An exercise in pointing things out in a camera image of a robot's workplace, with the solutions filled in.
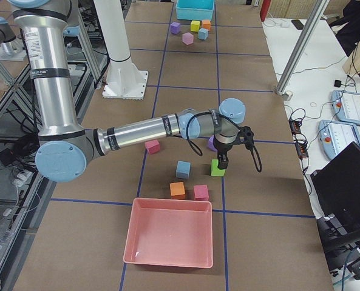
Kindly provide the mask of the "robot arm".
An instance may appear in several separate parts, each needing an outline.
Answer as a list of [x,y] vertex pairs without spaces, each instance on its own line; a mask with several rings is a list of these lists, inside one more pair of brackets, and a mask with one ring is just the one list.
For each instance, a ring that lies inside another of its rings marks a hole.
[[23,61],[26,52],[22,41],[12,30],[6,19],[0,17],[0,60]]
[[223,101],[219,108],[179,113],[111,127],[85,129],[77,120],[64,45],[64,31],[78,18],[76,1],[12,1],[14,21],[24,34],[30,77],[37,93],[42,127],[35,164],[43,177],[69,182],[81,176],[88,163],[123,147],[178,136],[187,140],[196,154],[202,151],[194,139],[212,135],[218,167],[228,166],[228,152],[243,144],[262,170],[253,132],[243,124],[246,107],[238,99]]

